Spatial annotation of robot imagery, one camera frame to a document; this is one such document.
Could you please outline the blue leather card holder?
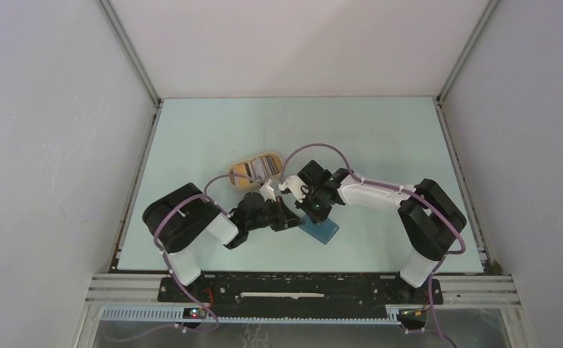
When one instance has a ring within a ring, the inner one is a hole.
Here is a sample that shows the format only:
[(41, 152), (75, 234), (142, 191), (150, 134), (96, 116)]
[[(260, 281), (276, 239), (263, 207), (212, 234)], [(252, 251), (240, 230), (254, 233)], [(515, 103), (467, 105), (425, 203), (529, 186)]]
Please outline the blue leather card holder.
[(307, 215), (303, 216), (304, 223), (300, 229), (321, 244), (328, 244), (339, 231), (339, 226), (331, 220), (322, 223), (314, 223)]

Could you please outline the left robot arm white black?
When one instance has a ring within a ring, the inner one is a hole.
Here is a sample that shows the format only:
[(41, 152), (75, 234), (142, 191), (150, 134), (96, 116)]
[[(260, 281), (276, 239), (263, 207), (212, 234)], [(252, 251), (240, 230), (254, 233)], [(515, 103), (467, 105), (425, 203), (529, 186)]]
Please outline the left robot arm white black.
[(208, 233), (227, 249), (235, 249), (252, 231), (269, 228), (278, 232), (304, 224), (304, 219), (291, 211), (281, 196), (248, 192), (234, 209), (224, 212), (194, 183), (151, 203), (142, 221), (169, 271), (178, 279), (175, 293), (186, 302), (196, 301), (203, 292), (193, 246), (201, 234)]

